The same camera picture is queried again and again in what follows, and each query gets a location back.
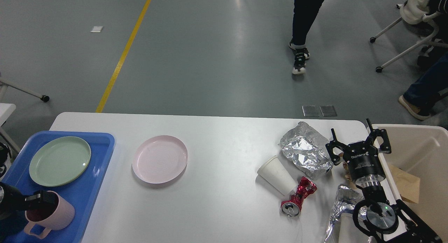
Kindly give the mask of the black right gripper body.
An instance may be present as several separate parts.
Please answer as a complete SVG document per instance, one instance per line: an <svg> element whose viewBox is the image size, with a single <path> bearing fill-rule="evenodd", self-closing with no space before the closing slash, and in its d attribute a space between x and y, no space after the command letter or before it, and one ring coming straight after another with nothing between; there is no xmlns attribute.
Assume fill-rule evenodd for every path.
<svg viewBox="0 0 448 243"><path fill-rule="evenodd" d="M373 144L365 141L349 144L343 150L343 159L355 185L368 185L369 182L378 185L386 179L378 152Z"/></svg>

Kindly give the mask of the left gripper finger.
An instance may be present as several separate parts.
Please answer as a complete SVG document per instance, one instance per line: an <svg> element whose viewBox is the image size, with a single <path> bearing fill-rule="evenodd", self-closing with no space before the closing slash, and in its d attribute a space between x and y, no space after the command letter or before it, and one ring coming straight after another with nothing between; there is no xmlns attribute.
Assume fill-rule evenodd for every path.
<svg viewBox="0 0 448 243"><path fill-rule="evenodd" d="M24 210L55 209L57 205L58 196L51 191L39 190L24 199Z"/></svg>

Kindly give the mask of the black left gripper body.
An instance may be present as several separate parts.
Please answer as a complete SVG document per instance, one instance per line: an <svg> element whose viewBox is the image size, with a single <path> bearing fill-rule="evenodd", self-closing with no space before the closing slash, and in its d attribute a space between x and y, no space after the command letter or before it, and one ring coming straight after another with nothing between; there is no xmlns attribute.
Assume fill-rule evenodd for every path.
<svg viewBox="0 0 448 243"><path fill-rule="evenodd" d="M4 220L16 211L27 209L26 197L14 186L0 183L0 219Z"/></svg>

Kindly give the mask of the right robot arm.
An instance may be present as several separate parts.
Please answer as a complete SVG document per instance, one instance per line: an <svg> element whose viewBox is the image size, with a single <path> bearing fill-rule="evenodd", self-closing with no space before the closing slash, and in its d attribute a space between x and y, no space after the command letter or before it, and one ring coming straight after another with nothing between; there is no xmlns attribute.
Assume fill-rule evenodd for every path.
<svg viewBox="0 0 448 243"><path fill-rule="evenodd" d="M379 154L392 152L386 129L374 129L366 119L369 135L364 141L343 144L331 129L332 140L326 149L333 165L345 162L352 183L362 191L363 200L355 205L352 221L360 232L384 243L384 236L398 229L403 221L406 232L389 240L391 243L441 243L442 239L408 205L397 199L391 204L381 182L386 179Z"/></svg>

